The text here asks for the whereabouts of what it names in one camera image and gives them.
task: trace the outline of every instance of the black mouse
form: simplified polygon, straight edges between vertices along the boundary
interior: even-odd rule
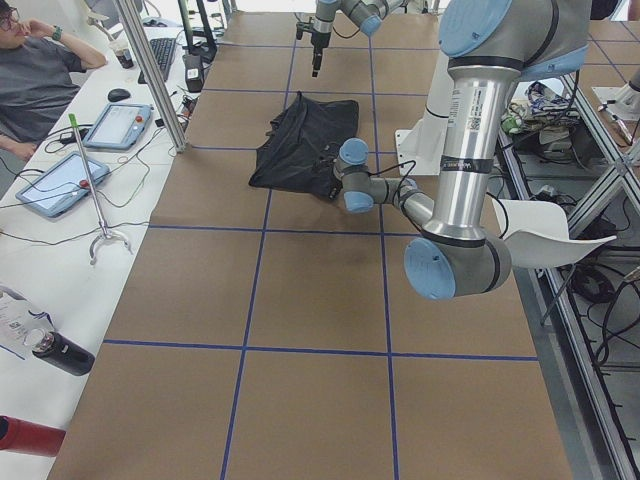
[[[129,90],[125,90],[124,88],[114,88],[109,92],[107,98],[110,102],[119,102],[120,100],[125,100],[131,96]]]

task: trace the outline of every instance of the black keyboard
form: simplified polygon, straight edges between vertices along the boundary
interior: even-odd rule
[[[162,72],[162,78],[167,81],[169,78],[169,70],[171,70],[171,64],[173,63],[173,57],[176,51],[176,39],[175,38],[152,38],[149,43],[151,44],[151,50]],[[138,83],[147,83],[144,79],[144,73],[140,72],[138,77]]]

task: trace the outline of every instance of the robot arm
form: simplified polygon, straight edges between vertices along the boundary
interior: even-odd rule
[[[508,249],[480,226],[500,118],[517,82],[580,68],[590,7],[585,0],[451,2],[440,44],[454,87],[435,201],[413,183],[370,177],[366,144],[352,139],[343,145],[335,174],[347,209],[392,203],[418,227],[422,238],[408,246],[405,271],[421,295],[484,293],[508,277]]]
[[[322,66],[322,53],[329,46],[333,22],[338,10],[343,11],[362,33],[371,37],[382,20],[393,10],[404,6],[406,0],[317,0],[313,21],[298,22],[296,37],[302,40],[304,32],[311,34],[313,45],[313,72],[318,76]]]

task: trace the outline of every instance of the wristwatch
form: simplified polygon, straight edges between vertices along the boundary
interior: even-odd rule
[[[56,42],[59,42],[60,37],[62,37],[62,29],[57,25],[54,25],[54,27],[55,27],[55,30],[51,34],[51,40],[55,40]]]

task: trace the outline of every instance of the red can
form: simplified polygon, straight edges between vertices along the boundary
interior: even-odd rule
[[[65,433],[58,428],[0,416],[0,450],[55,457]]]

